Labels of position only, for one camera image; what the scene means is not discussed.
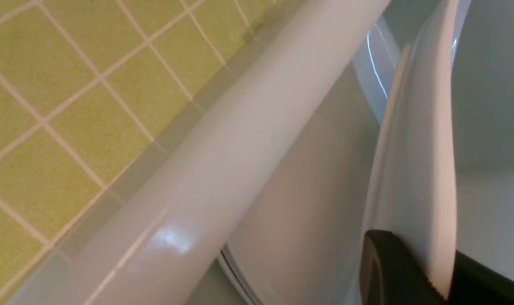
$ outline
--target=black plastic part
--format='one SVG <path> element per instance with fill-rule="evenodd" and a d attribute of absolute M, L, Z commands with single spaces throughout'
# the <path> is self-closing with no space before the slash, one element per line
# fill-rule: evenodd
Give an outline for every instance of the black plastic part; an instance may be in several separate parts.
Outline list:
<path fill-rule="evenodd" d="M 456 251 L 449 304 L 514 305 L 514 282 Z"/>
<path fill-rule="evenodd" d="M 402 241 L 384 230 L 364 235 L 360 264 L 364 305 L 514 305 L 514 282 L 456 251 L 449 300 L 434 289 Z"/>
<path fill-rule="evenodd" d="M 369 230 L 364 236 L 359 284 L 364 305 L 447 303 L 400 239 L 384 230 Z"/>

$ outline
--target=green tiled wall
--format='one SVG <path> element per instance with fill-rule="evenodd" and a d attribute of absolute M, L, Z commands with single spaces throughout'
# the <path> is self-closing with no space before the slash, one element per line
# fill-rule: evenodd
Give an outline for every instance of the green tiled wall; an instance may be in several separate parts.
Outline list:
<path fill-rule="evenodd" d="M 53 263 L 24 303 L 56 282 L 234 81 L 274 2 L 0 0 L 0 303 L 36 262 Z"/>

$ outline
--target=grout line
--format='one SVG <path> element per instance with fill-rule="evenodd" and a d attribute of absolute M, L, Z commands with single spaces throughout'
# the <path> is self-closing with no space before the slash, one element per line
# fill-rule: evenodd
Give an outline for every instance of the grout line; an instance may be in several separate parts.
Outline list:
<path fill-rule="evenodd" d="M 86 56 L 83 50 L 78 46 L 78 44 L 72 39 L 69 33 L 61 26 L 61 24 L 53 17 L 53 15 L 48 11 L 48 9 L 42 4 L 38 3 L 38 7 L 44 12 L 46 17 L 50 20 L 50 22 L 57 28 L 57 30 L 63 35 L 65 40 L 73 47 L 73 49 L 78 53 L 78 55 L 83 59 L 83 61 L 87 64 L 87 66 L 92 70 L 93 73 L 98 77 L 100 82 L 105 85 L 106 89 L 114 96 L 119 105 L 129 114 L 129 116 L 133 119 L 136 125 L 140 128 L 140 130 L 144 133 L 144 135 L 150 140 L 153 141 L 151 133 L 146 129 L 146 127 L 142 124 L 142 122 L 138 119 L 136 114 L 132 112 L 131 108 L 127 106 L 127 104 L 121 99 L 121 97 L 114 91 L 111 85 L 104 79 L 98 69 L 94 66 L 91 60 Z"/>
<path fill-rule="evenodd" d="M 74 217 L 72 217 L 72 219 L 69 222 L 67 222 L 63 226 L 63 228 L 61 228 L 61 230 L 59 232 L 57 232 L 57 234 L 55 234 L 55 236 L 52 238 L 52 243 L 54 245 L 57 244 L 57 242 L 60 241 L 63 236 L 65 236 L 65 234 L 74 226 L 74 224 L 76 224 L 80 220 L 80 218 L 82 218 L 82 216 L 84 216 L 84 214 L 86 214 L 86 212 L 90 208 L 92 208 L 92 206 L 94 206 L 94 204 L 98 201 L 98 199 L 100 199 L 100 197 L 102 197 L 102 195 L 105 192 L 106 192 L 106 190 L 102 189 L 91 200 L 89 200 L 89 202 L 86 204 L 86 206 L 84 206 L 83 209 L 81 209 L 78 212 L 78 214 L 76 214 Z"/>
<path fill-rule="evenodd" d="M 233 0 L 233 1 L 234 1 L 234 4 L 236 5 L 236 8 L 238 9 L 238 12 L 240 13 L 240 16 L 244 20 L 245 26 L 247 27 L 249 32 L 251 32 L 251 35 L 255 36 L 255 33 L 253 32 L 253 28 L 251 27 L 251 23 L 249 23 L 249 19 L 247 19 L 247 16 L 245 15 L 244 10 L 242 10 L 242 7 L 240 6 L 240 3 L 238 2 L 238 0 Z"/>
<path fill-rule="evenodd" d="M 256 35 L 255 31 L 253 30 L 253 26 L 251 25 L 251 23 L 249 22 L 249 19 L 247 19 L 247 16 L 245 15 L 244 13 L 244 10 L 242 9 L 242 7 L 240 6 L 240 2 L 238 2 L 238 0 L 234 0 L 234 3 L 236 4 L 236 8 L 238 8 L 238 12 L 240 13 L 240 15 L 242 16 L 242 19 L 244 20 L 244 23 L 245 23 L 245 26 L 247 27 L 247 29 L 249 30 L 249 33 L 251 34 L 251 37 L 256 40 L 259 44 L 261 44 L 262 46 L 264 46 L 264 42 L 262 42 L 262 40 Z"/>
<path fill-rule="evenodd" d="M 17 282 L 19 282 L 19 280 L 23 278 L 25 274 L 27 274 L 27 272 L 30 271 L 34 265 L 36 265 L 36 263 L 40 262 L 42 257 L 44 257 L 44 255 L 46 255 L 49 250 L 50 249 L 48 247 L 43 247 L 40 249 L 40 251 L 38 251 L 38 253 L 35 254 L 23 268 L 21 268 L 10 280 L 8 280 L 8 282 L 6 282 L 5 285 L 0 289 L 0 299 L 4 297 L 5 294 L 12 288 L 12 286 L 17 284 Z"/>
<path fill-rule="evenodd" d="M 176 17 L 174 17 L 174 19 L 170 20 L 166 25 L 163 25 L 163 27 L 161 27 L 158 31 L 150 35 L 150 42 L 154 41 L 155 39 L 157 39 L 157 37 L 164 34 L 166 31 L 168 31 L 168 29 L 173 27 L 176 23 L 185 18 L 188 14 L 189 13 L 187 11 L 183 11 L 180 15 L 177 15 Z"/>
<path fill-rule="evenodd" d="M 129 61 L 131 58 L 133 58 L 138 52 L 141 50 L 144 50 L 146 48 L 147 44 L 145 42 L 141 43 L 139 46 L 134 48 L 132 51 L 127 53 L 125 56 L 123 56 L 120 60 L 116 61 L 112 66 L 110 66 L 108 69 L 106 69 L 104 72 L 102 72 L 102 77 L 106 78 L 108 75 L 111 75 L 114 71 L 119 69 L 123 64 L 125 64 L 127 61 Z"/>
<path fill-rule="evenodd" d="M 13 97 L 32 115 L 38 123 L 59 143 L 69 155 L 88 173 L 88 175 L 100 186 L 104 182 L 93 170 L 82 160 L 82 158 L 68 145 L 63 138 L 55 132 L 55 130 L 48 125 L 48 123 L 38 114 L 36 110 L 27 102 L 27 100 L 5 79 L 0 73 L 0 83 Z"/>
<path fill-rule="evenodd" d="M 196 105 L 196 103 L 194 102 L 193 96 L 191 95 L 191 93 L 189 93 L 189 90 L 187 90 L 185 85 L 182 83 L 181 79 L 176 75 L 174 70 L 170 67 L 170 65 L 166 62 L 166 60 L 162 57 L 162 55 L 158 52 L 156 47 L 151 43 L 148 36 L 146 36 L 146 33 L 144 33 L 144 31 L 142 30 L 142 28 L 140 27 L 140 25 L 138 24 L 136 19 L 134 19 L 133 15 L 131 15 L 131 12 L 129 12 L 129 10 L 127 9 L 127 7 L 123 4 L 123 2 L 121 0 L 116 0 L 116 2 L 117 2 L 117 5 L 121 8 L 121 10 L 125 13 L 127 18 L 129 18 L 129 21 L 131 21 L 133 26 L 136 28 L 136 31 L 138 31 L 140 36 L 142 36 L 142 38 L 146 42 L 147 46 L 150 47 L 150 49 L 157 56 L 157 58 L 161 62 L 161 64 L 167 69 L 168 73 L 170 73 L 170 76 L 172 76 L 172 78 L 177 83 L 177 85 L 181 88 L 183 93 L 185 93 L 185 96 Z"/>
<path fill-rule="evenodd" d="M 14 18 L 15 16 L 18 16 L 22 12 L 25 12 L 26 10 L 32 8 L 35 3 L 36 3 L 35 0 L 31 0 L 27 3 L 25 3 L 24 5 L 19 6 L 18 8 L 14 9 L 13 11 L 1 16 L 0 17 L 0 25 L 2 25 L 3 23 L 7 22 L 8 20 Z"/>
<path fill-rule="evenodd" d="M 96 78 L 84 87 L 82 87 L 80 90 L 78 90 L 76 93 L 71 95 L 65 102 L 62 102 L 59 106 L 57 106 L 54 110 L 52 110 L 47 116 L 44 117 L 44 120 L 46 122 L 49 122 L 54 116 L 57 116 L 61 112 L 63 112 L 65 109 L 67 109 L 72 103 L 74 103 L 78 98 L 80 98 L 82 95 L 86 94 L 92 87 L 95 87 L 99 83 L 99 79 Z"/>
<path fill-rule="evenodd" d="M 16 146 L 23 143 L 27 139 L 29 139 L 38 129 L 40 129 L 40 124 L 35 124 L 30 129 L 22 133 L 17 139 L 9 143 L 7 146 L 3 147 L 0 151 L 0 160 L 4 158 L 7 154 L 9 154 Z"/>
<path fill-rule="evenodd" d="M 18 212 L 16 212 L 11 206 L 9 206 L 7 203 L 5 203 L 0 198 L 0 208 L 5 211 L 12 219 L 14 219 L 20 226 L 22 226 L 29 234 L 32 235 L 32 237 L 38 239 L 42 245 L 51 248 L 52 244 L 51 242 L 44 237 L 35 227 L 32 226 L 32 224 L 28 223 L 27 220 L 25 220 Z"/>
<path fill-rule="evenodd" d="M 210 45 L 210 47 L 212 48 L 212 50 L 214 50 L 214 53 L 216 54 L 217 58 L 219 59 L 219 61 L 221 62 L 221 64 L 224 66 L 226 63 L 225 63 L 225 60 L 223 59 L 223 57 L 221 56 L 221 54 L 219 53 L 219 51 L 217 50 L 217 48 L 214 46 L 214 44 L 212 43 L 212 41 L 210 40 L 210 38 L 208 38 L 208 35 L 206 35 L 206 33 L 204 32 L 204 29 L 202 29 L 202 27 L 200 26 L 200 24 L 198 23 L 197 19 L 195 18 L 194 14 L 193 14 L 193 11 L 191 11 L 189 9 L 189 7 L 187 6 L 187 4 L 185 3 L 185 0 L 180 0 L 181 4 L 183 5 L 183 7 L 185 8 L 185 10 L 189 13 L 189 16 L 191 17 L 191 20 L 193 21 L 193 23 L 197 26 L 197 29 L 198 31 L 200 32 L 200 34 L 204 37 L 204 39 L 206 40 L 206 42 Z"/>

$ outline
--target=bathroom wall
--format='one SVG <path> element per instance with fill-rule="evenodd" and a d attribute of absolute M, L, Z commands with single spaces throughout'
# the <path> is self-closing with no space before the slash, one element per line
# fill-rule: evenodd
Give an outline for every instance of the bathroom wall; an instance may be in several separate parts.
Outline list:
<path fill-rule="evenodd" d="M 264 48 L 273 6 L 0 0 L 0 303 L 39 303 Z"/>

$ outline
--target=tile grout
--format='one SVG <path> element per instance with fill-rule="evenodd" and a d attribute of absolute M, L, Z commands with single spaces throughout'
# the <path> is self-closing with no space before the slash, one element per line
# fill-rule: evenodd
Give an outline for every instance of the tile grout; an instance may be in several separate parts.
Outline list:
<path fill-rule="evenodd" d="M 116 101 L 119 103 L 121 108 L 129 114 L 131 119 L 133 119 L 134 123 L 140 128 L 140 130 L 144 133 L 144 135 L 148 138 L 148 140 L 153 141 L 154 138 L 152 137 L 151 133 L 146 129 L 146 127 L 142 124 L 142 122 L 138 119 L 136 114 L 132 112 L 131 108 L 127 106 L 127 103 L 121 99 L 121 97 L 117 94 L 117 92 L 114 91 L 114 89 L 111 87 L 111 85 L 102 77 L 101 73 L 98 71 L 98 69 L 94 66 L 92 61 L 87 57 L 87 55 L 84 53 L 82 48 L 73 40 L 72 36 L 68 33 L 67 30 L 57 21 L 53 15 L 48 11 L 48 9 L 42 4 L 38 3 L 38 8 L 46 15 L 46 17 L 50 20 L 50 22 L 55 26 L 55 28 L 63 35 L 65 40 L 72 46 L 72 48 L 78 53 L 78 55 L 83 59 L 83 61 L 86 63 L 88 68 L 92 70 L 92 72 L 95 74 L 95 76 L 99 79 L 99 81 L 106 87 L 106 89 L 110 92 L 111 95 L 114 96 Z"/>
<path fill-rule="evenodd" d="M 3 23 L 11 20 L 15 16 L 18 16 L 22 12 L 25 12 L 26 10 L 32 8 L 36 4 L 36 0 L 30 0 L 29 2 L 26 2 L 22 6 L 18 6 L 17 8 L 13 9 L 10 12 L 7 12 L 5 15 L 0 17 L 0 25 Z"/>
<path fill-rule="evenodd" d="M 129 9 L 125 6 L 125 4 L 123 4 L 122 0 L 116 0 L 116 2 L 117 2 L 117 5 L 119 6 L 119 8 L 121 8 L 121 10 L 123 11 L 123 13 L 125 13 L 127 18 L 129 19 L 129 21 L 133 24 L 136 31 L 140 34 L 140 36 L 142 36 L 142 38 L 143 38 L 144 42 L 147 44 L 147 46 L 151 49 L 151 51 L 155 54 L 155 56 L 158 58 L 158 60 L 161 62 L 161 64 L 167 69 L 168 73 L 170 73 L 170 76 L 174 79 L 174 81 L 177 83 L 177 85 L 181 88 L 181 90 L 183 91 L 185 96 L 189 99 L 189 102 L 193 103 L 202 112 L 203 110 L 202 110 L 201 106 L 199 104 L 197 104 L 197 102 L 195 102 L 193 95 L 191 95 L 191 93 L 189 93 L 189 90 L 187 89 L 187 87 L 185 87 L 185 85 L 183 84 L 181 79 L 178 77 L 178 75 L 176 75 L 176 73 L 174 72 L 172 67 L 170 67 L 170 65 L 166 62 L 166 60 L 158 52 L 156 47 L 151 43 L 150 38 L 146 35 L 146 33 L 144 33 L 144 31 L 142 30 L 142 28 L 140 27 L 140 25 L 138 24 L 136 19 L 134 19 L 133 15 L 129 11 Z"/>
<path fill-rule="evenodd" d="M 202 27 L 200 26 L 200 24 L 198 23 L 197 21 L 197 18 L 194 16 L 193 12 L 189 9 L 189 6 L 187 6 L 187 4 L 185 3 L 185 0 L 180 0 L 181 4 L 183 5 L 183 8 L 187 11 L 187 13 L 189 14 L 189 17 L 191 17 L 191 20 L 193 21 L 193 23 L 195 24 L 195 26 L 197 27 L 198 31 L 200 32 L 200 34 L 204 37 L 204 40 L 206 40 L 206 42 L 210 45 L 210 47 L 212 48 L 212 50 L 214 50 L 214 53 L 216 54 L 217 58 L 219 59 L 219 61 L 221 62 L 221 64 L 224 66 L 226 64 L 224 58 L 221 56 L 221 54 L 219 53 L 219 51 L 217 50 L 217 48 L 214 46 L 214 44 L 212 43 L 212 41 L 210 40 L 210 38 L 208 37 L 208 35 L 206 35 L 206 33 L 204 32 L 204 29 L 202 29 Z"/>
<path fill-rule="evenodd" d="M 101 187 L 104 182 L 98 175 L 82 160 L 82 158 L 70 147 L 57 132 L 48 125 L 40 114 L 29 104 L 29 102 L 5 79 L 0 73 L 0 83 L 11 95 L 27 110 L 34 119 L 60 144 L 67 153 L 83 168 L 83 170 Z"/>
<path fill-rule="evenodd" d="M 191 8 L 196 8 L 198 7 L 200 4 L 202 4 L 203 1 L 200 1 L 199 3 L 197 4 L 194 4 L 193 6 L 191 6 Z M 155 40 L 157 37 L 159 37 L 160 35 L 162 35 L 164 32 L 166 32 L 170 27 L 172 27 L 173 25 L 175 25 L 175 23 L 177 23 L 177 21 L 181 20 L 183 17 L 187 16 L 187 12 L 184 11 L 182 12 L 180 15 L 178 15 L 177 17 L 175 17 L 174 19 L 172 19 L 172 21 L 170 21 L 169 23 L 167 23 L 167 25 L 163 26 L 161 29 L 159 29 L 157 32 L 155 32 L 153 35 L 151 35 L 150 37 L 150 42 L 152 42 L 153 40 Z M 127 61 L 129 61 L 131 58 L 133 58 L 133 56 L 135 56 L 138 52 L 140 52 L 141 50 L 143 50 L 144 48 L 146 48 L 147 46 L 147 43 L 146 42 L 143 42 L 141 43 L 139 46 L 137 46 L 136 48 L 134 48 L 133 50 L 131 50 L 129 53 L 127 53 L 125 56 L 123 56 L 122 58 L 120 58 L 120 60 L 116 61 L 112 66 L 110 66 L 108 69 L 106 69 L 104 72 L 102 72 L 102 78 L 106 78 L 108 77 L 108 75 L 111 75 L 111 73 L 115 72 L 118 68 L 120 68 L 123 64 L 125 64 Z M 97 85 L 98 83 L 100 83 L 100 77 L 96 77 L 95 79 L 93 79 L 90 83 L 88 83 L 87 85 L 84 85 L 80 90 L 78 90 L 76 93 L 74 93 L 73 95 L 71 95 L 67 100 L 65 100 L 64 102 L 62 102 L 59 106 L 57 106 L 54 110 L 52 110 L 49 114 L 47 114 L 45 117 L 44 117 L 44 120 L 46 122 L 49 122 L 50 120 L 52 120 L 55 116 L 59 115 L 61 112 L 63 112 L 65 109 L 67 109 L 73 102 L 75 102 L 78 98 L 80 98 L 82 95 L 86 94 L 90 89 L 92 89 L 92 87 L 94 87 L 95 85 Z M 24 133 L 30 133 L 31 131 L 30 130 L 27 130 L 25 131 Z M 25 139 L 27 139 L 28 137 L 23 137 L 22 139 L 17 139 L 19 140 L 19 143 L 25 141 Z M 6 147 L 4 147 L 2 149 L 2 151 L 6 151 L 6 153 L 9 153 L 12 149 L 14 149 L 17 145 L 12 145 L 12 144 L 9 144 L 7 145 Z M 164 153 L 168 153 L 168 150 L 164 147 L 158 147 L 160 150 L 163 150 Z"/>
<path fill-rule="evenodd" d="M 40 251 L 38 251 L 38 253 L 36 253 L 32 259 L 30 259 L 27 264 L 25 264 L 25 266 L 23 268 L 21 268 L 18 272 L 16 272 L 16 274 L 10 279 L 8 280 L 8 282 L 6 282 L 3 287 L 0 289 L 0 299 L 2 297 L 5 296 L 5 294 L 7 292 L 9 292 L 9 290 L 12 288 L 12 286 L 14 286 L 15 284 L 17 284 L 17 282 L 23 278 L 23 276 L 25 276 L 25 274 L 30 271 L 34 265 L 36 265 L 38 262 L 40 262 L 40 260 L 42 259 L 42 257 L 44 257 L 44 255 L 46 255 L 48 253 L 50 249 L 48 247 L 42 247 L 42 249 L 40 249 Z"/>
<path fill-rule="evenodd" d="M 0 160 L 4 158 L 7 154 L 9 154 L 14 148 L 16 148 L 19 144 L 25 142 L 29 139 L 34 133 L 38 131 L 42 126 L 39 123 L 34 124 L 30 129 L 27 129 L 24 133 L 22 133 L 19 137 L 17 137 L 14 141 L 11 141 L 7 146 L 3 147 L 0 150 Z"/>
<path fill-rule="evenodd" d="M 52 248 L 52 243 L 44 237 L 32 224 L 23 218 L 16 210 L 11 208 L 0 197 L 0 208 L 5 211 L 13 220 L 15 220 L 21 227 L 23 227 L 32 237 L 37 239 L 42 245 Z"/>
<path fill-rule="evenodd" d="M 242 7 L 240 6 L 240 3 L 238 0 L 233 0 L 234 4 L 236 5 L 236 8 L 238 9 L 238 12 L 240 13 L 240 16 L 244 20 L 245 26 L 251 32 L 251 35 L 255 36 L 255 33 L 253 32 L 253 28 L 251 27 L 251 23 L 249 23 L 249 19 L 247 19 L 247 16 L 244 13 L 244 10 L 242 10 Z"/>

